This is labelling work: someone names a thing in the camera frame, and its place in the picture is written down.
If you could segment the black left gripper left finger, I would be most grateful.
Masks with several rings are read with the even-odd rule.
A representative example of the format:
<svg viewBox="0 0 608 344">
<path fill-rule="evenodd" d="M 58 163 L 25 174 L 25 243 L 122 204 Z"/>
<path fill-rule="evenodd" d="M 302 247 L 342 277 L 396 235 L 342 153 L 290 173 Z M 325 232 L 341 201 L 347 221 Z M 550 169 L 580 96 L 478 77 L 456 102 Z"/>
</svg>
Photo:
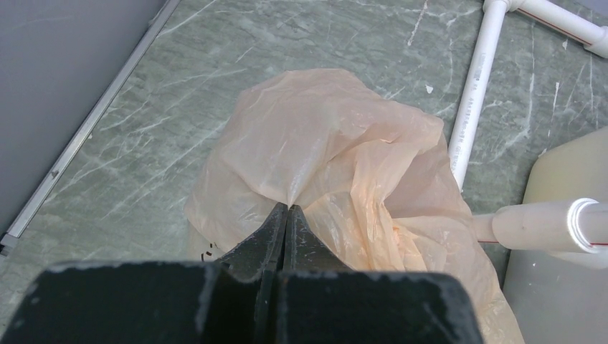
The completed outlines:
<svg viewBox="0 0 608 344">
<path fill-rule="evenodd" d="M 288 207 L 278 203 L 262 225 L 219 259 L 221 285 L 273 285 L 282 258 Z"/>
</svg>

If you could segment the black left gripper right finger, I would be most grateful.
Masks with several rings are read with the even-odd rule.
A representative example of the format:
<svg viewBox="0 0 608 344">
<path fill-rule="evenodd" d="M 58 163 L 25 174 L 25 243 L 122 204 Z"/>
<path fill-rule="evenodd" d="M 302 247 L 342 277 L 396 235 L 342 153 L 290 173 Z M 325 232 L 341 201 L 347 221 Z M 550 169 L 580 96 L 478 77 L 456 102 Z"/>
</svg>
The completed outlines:
<svg viewBox="0 0 608 344">
<path fill-rule="evenodd" d="M 285 228 L 284 278 L 331 280 L 353 270 L 311 230 L 300 206 L 290 208 Z"/>
</svg>

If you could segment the peach plastic bag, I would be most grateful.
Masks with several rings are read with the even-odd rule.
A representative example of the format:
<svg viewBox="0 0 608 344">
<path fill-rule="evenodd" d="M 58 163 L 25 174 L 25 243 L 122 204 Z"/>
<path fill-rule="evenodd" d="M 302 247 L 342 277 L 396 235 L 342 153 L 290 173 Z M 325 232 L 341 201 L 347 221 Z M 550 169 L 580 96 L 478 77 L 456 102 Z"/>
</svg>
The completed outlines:
<svg viewBox="0 0 608 344">
<path fill-rule="evenodd" d="M 276 204 L 298 205 L 350 268 L 450 274 L 486 343 L 522 343 L 450 170 L 443 127 L 342 69 L 284 72 L 244 90 L 186 202 L 188 257 L 220 257 Z"/>
</svg>

